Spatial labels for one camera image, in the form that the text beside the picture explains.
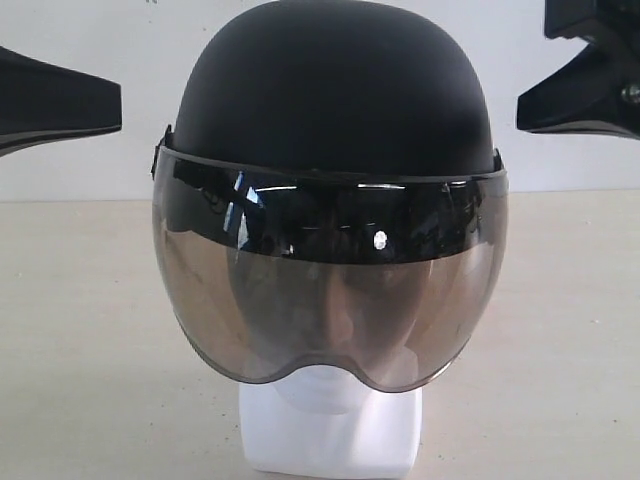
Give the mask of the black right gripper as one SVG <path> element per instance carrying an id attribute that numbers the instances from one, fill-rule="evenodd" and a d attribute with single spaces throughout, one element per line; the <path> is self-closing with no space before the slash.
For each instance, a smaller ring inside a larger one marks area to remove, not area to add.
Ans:
<path id="1" fill-rule="evenodd" d="M 639 2 L 548 0 L 548 39 L 586 42 L 517 99 L 516 128 L 539 135 L 639 133 Z"/>

